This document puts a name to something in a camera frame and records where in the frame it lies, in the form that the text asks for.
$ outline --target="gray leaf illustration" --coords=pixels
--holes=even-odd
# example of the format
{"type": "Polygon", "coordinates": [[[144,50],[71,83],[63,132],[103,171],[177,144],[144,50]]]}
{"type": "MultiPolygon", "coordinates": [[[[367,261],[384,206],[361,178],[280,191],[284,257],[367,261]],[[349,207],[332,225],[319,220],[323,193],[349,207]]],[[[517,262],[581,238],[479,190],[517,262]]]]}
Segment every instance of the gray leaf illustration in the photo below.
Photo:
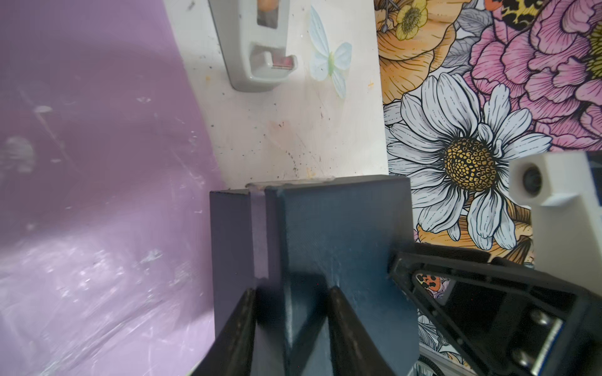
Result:
{"type": "Polygon", "coordinates": [[[467,65],[468,60],[470,60],[470,51],[472,50],[473,44],[477,43],[478,40],[478,37],[456,39],[451,45],[445,61],[443,61],[443,66],[452,68],[455,66],[467,65]]]}
{"type": "Polygon", "coordinates": [[[463,9],[456,22],[466,31],[480,36],[483,30],[493,23],[491,12],[478,9],[463,9]]]}
{"type": "Polygon", "coordinates": [[[463,9],[468,9],[468,8],[476,8],[477,4],[479,3],[479,0],[470,0],[470,2],[465,2],[464,4],[462,4],[462,8],[463,9]]]}
{"type": "Polygon", "coordinates": [[[462,76],[464,73],[468,72],[471,68],[472,67],[470,65],[466,64],[466,65],[463,65],[463,66],[456,67],[451,72],[448,72],[448,74],[450,74],[450,75],[458,74],[458,75],[462,76]]]}

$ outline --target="butterfly decoration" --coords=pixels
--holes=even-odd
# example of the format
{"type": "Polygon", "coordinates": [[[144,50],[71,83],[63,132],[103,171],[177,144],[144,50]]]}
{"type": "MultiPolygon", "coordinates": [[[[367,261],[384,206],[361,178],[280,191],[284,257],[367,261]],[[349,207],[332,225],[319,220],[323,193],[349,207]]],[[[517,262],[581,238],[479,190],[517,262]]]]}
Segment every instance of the butterfly decoration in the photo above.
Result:
{"type": "Polygon", "coordinates": [[[318,81],[324,81],[330,76],[339,97],[345,98],[347,88],[342,71],[349,69],[351,65],[351,43],[345,42],[335,52],[331,52],[324,25],[314,7],[311,7],[309,37],[316,49],[309,65],[311,76],[318,81]]]}

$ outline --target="lavender table surface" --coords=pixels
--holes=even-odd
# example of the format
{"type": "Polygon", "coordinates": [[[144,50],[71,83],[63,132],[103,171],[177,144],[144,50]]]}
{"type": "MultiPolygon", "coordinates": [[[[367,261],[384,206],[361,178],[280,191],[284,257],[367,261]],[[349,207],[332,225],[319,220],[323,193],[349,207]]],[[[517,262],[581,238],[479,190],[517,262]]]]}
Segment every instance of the lavender table surface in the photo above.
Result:
{"type": "Polygon", "coordinates": [[[160,0],[0,5],[0,374],[184,376],[222,183],[160,0]]]}

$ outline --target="daisy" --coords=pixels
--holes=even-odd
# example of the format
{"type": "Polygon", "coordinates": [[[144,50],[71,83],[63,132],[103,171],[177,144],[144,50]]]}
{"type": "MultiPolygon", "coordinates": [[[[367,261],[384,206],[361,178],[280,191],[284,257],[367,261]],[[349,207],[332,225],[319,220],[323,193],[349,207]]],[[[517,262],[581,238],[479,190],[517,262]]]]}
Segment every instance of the daisy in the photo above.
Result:
{"type": "Polygon", "coordinates": [[[515,226],[506,201],[509,162],[544,152],[551,141],[540,133],[524,134],[530,111],[511,112],[504,85],[496,86],[481,110],[462,77],[446,73],[428,77],[421,98],[405,94],[401,103],[391,105],[400,108],[401,118],[389,128],[389,171],[410,177],[412,207],[420,212],[422,229],[447,230],[457,241],[458,219],[465,214],[479,248],[491,249],[493,240],[514,248],[515,226]]]}

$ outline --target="yellow flower center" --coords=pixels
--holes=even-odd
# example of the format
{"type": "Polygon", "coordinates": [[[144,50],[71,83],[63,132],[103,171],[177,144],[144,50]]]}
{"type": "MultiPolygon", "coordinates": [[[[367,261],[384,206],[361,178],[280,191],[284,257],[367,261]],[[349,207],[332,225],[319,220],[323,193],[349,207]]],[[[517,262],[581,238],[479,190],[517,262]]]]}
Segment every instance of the yellow flower center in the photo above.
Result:
{"type": "Polygon", "coordinates": [[[414,38],[418,34],[418,30],[426,24],[428,15],[426,0],[414,0],[412,4],[402,6],[396,17],[395,36],[397,39],[414,38]]]}
{"type": "Polygon", "coordinates": [[[401,27],[404,33],[408,34],[418,26],[418,20],[420,20],[420,9],[410,8],[406,16],[399,23],[399,27],[401,27]]]}
{"type": "Polygon", "coordinates": [[[443,161],[447,175],[467,191],[481,192],[495,183],[495,161],[489,149],[478,140],[455,141],[445,149],[443,161]]]}
{"type": "Polygon", "coordinates": [[[594,28],[592,34],[588,35],[592,45],[592,59],[588,61],[588,70],[594,78],[602,77],[602,21],[594,28]]]}

